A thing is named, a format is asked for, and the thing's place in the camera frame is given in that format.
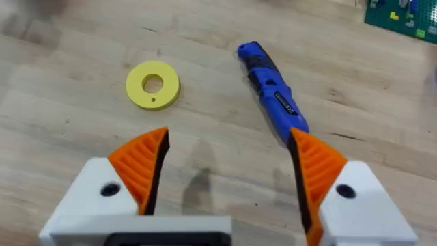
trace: wood grain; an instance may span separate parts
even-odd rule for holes
[[[88,158],[167,125],[158,214],[227,214],[235,245],[305,245],[292,161],[235,49],[261,42],[312,133],[370,163],[437,245],[437,49],[363,23],[353,0],[0,1],[0,245],[37,234]],[[163,111],[129,70],[178,72]]]

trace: table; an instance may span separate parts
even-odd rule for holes
[[[2,1],[0,245],[37,245],[87,159],[161,126],[158,215],[231,215],[235,245],[305,245],[290,155],[235,54],[252,40],[311,132],[367,161],[418,245],[437,243],[437,48],[364,24],[364,2]],[[180,76],[165,110],[125,93],[145,60]]]

